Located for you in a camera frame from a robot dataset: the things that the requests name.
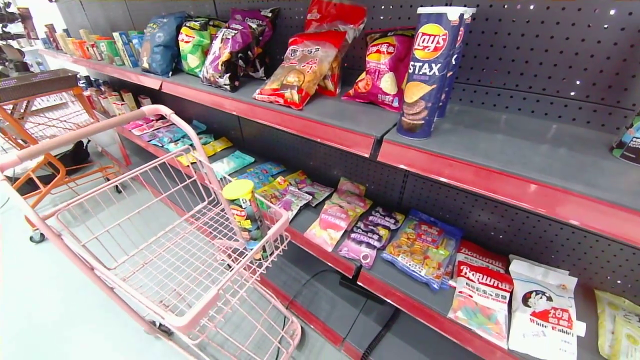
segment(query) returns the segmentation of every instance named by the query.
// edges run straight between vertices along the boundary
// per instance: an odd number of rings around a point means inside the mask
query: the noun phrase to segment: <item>green chip bag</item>
[[[182,25],[178,36],[182,69],[188,74],[200,76],[200,71],[211,46],[209,19],[193,19]]]

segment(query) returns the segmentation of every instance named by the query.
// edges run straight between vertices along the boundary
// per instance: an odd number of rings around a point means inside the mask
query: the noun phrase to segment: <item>purple doritos bag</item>
[[[211,43],[200,73],[202,83],[235,92],[240,86],[240,75],[255,56],[258,43],[256,25],[229,20]]]
[[[249,65],[245,68],[245,74],[256,79],[267,79],[271,76],[271,69],[269,69],[269,59],[266,56],[265,48],[269,39],[273,35],[276,25],[276,19],[280,13],[280,8],[270,8],[263,10],[244,10],[244,9],[231,9],[231,19],[248,22],[254,24],[258,29],[259,44],[256,48],[255,57],[251,60]]]

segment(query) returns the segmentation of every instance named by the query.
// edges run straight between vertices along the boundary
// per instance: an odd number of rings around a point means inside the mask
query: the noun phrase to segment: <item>shopping cart handle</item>
[[[60,135],[53,139],[48,139],[36,145],[31,145],[23,150],[16,151],[11,154],[6,154],[4,156],[0,156],[0,174],[3,173],[5,170],[14,168],[22,164],[25,161],[35,159],[41,155],[46,154],[47,152],[51,152],[55,149],[59,149],[60,147],[66,144],[75,143],[78,140],[82,140],[90,136],[99,134],[103,131],[113,129],[114,127],[124,125],[133,120],[138,120],[145,116],[151,116],[156,114],[169,116],[172,113],[173,111],[169,110],[169,108],[167,108],[166,106],[161,106],[161,105],[144,106],[141,109],[138,109],[136,111],[132,111],[124,115],[119,115],[111,119],[107,119],[75,131],[71,131],[64,135]]]

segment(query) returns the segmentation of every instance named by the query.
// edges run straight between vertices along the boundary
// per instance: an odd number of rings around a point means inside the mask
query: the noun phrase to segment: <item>lay's stax can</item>
[[[431,137],[447,71],[463,22],[463,6],[418,8],[418,26],[404,87],[397,132],[411,139]]]
[[[460,24],[460,32],[458,33],[458,41],[456,42],[456,48],[453,50],[453,56],[451,57],[451,65],[449,71],[447,71],[447,80],[445,80],[444,90],[442,92],[442,98],[440,99],[440,106],[436,113],[436,120],[445,117],[447,114],[447,105],[451,99],[451,92],[453,91],[453,83],[456,80],[456,74],[460,67],[460,60],[462,60],[462,49],[465,47],[463,41],[465,32],[469,28],[471,23],[471,15],[476,12],[476,8],[467,8],[463,15],[464,21]]]

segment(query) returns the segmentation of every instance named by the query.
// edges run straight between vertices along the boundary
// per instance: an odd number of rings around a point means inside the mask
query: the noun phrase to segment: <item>yellow snack bag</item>
[[[637,315],[617,316],[609,360],[640,359],[640,318]]]
[[[595,290],[595,293],[598,303],[598,350],[606,359],[612,359],[610,355],[616,318],[637,318],[640,307],[627,299],[604,291]]]

